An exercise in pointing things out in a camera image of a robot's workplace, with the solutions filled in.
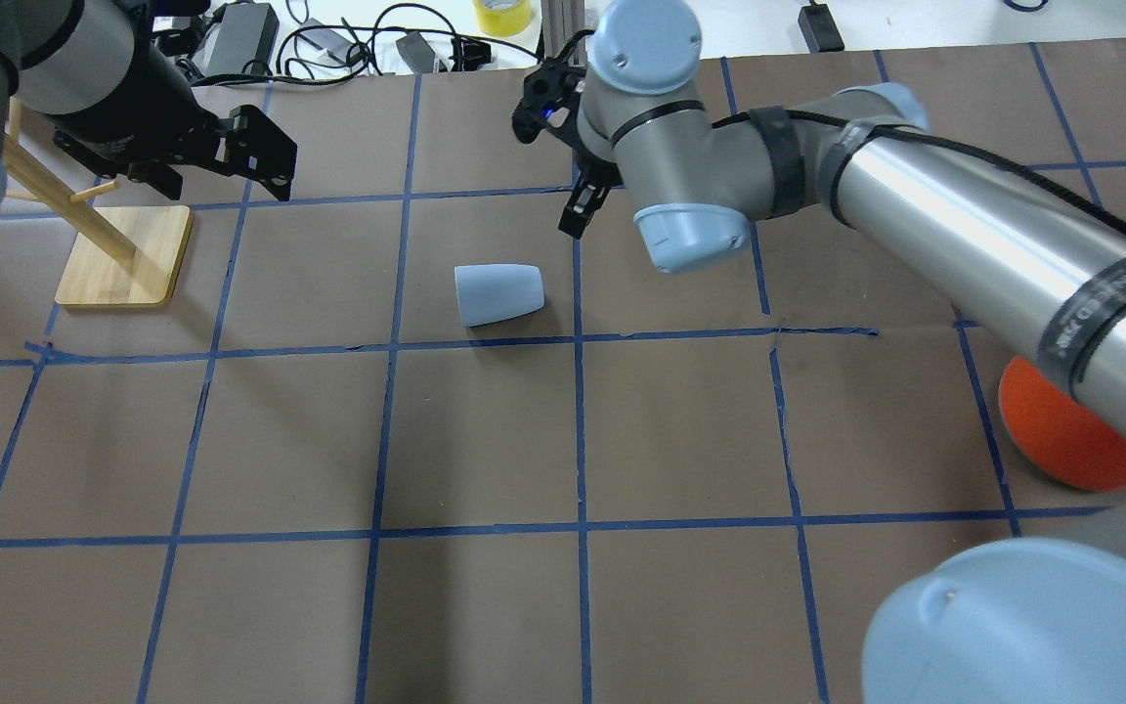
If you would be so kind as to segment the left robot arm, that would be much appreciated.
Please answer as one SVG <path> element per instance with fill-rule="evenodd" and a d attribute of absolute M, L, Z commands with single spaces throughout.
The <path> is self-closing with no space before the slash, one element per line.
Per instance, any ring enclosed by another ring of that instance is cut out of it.
<path fill-rule="evenodd" d="M 202 107 L 153 45 L 153 20 L 197 17 L 206 1 L 0 1 L 0 204 L 10 99 L 50 121 L 55 143 L 102 178 L 126 177 L 171 200 L 179 166 L 253 180 L 291 200 L 298 146 L 259 108 Z"/>

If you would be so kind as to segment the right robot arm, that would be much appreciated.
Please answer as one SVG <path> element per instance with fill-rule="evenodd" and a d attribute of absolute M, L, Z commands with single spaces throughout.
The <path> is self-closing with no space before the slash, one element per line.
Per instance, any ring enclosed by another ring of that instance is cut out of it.
<path fill-rule="evenodd" d="M 526 77 L 515 139 L 572 149 L 560 231 L 609 189 L 660 271 L 738 253 L 759 220 L 821 205 L 1126 438 L 1126 222 L 1022 164 L 929 133 L 908 86 L 708 121 L 682 1 L 614 1 Z M 1126 505 L 1051 538 L 992 541 L 890 594 L 863 645 L 867 703 L 1126 703 Z"/>

